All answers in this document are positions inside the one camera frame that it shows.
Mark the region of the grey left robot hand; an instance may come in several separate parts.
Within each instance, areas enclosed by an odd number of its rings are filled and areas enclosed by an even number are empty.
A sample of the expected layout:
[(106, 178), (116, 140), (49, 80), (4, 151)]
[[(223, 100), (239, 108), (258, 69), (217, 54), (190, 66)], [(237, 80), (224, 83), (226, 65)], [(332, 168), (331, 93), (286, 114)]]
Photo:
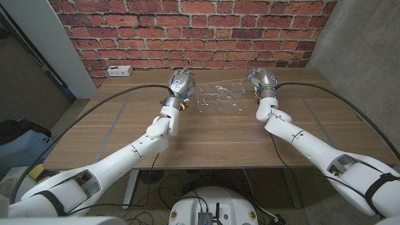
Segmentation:
[(189, 71), (187, 68), (174, 71), (169, 79), (168, 86), (175, 95), (187, 99), (192, 96), (196, 90), (194, 72)]

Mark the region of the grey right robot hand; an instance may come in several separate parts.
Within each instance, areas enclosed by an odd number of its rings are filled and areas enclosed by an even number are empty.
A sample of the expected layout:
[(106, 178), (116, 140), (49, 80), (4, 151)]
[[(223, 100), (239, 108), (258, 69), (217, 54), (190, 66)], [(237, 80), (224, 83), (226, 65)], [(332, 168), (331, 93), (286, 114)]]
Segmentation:
[(278, 85), (276, 75), (266, 67), (258, 67), (253, 69), (252, 73), (248, 75), (252, 85), (256, 91), (261, 91), (266, 86), (274, 88)]

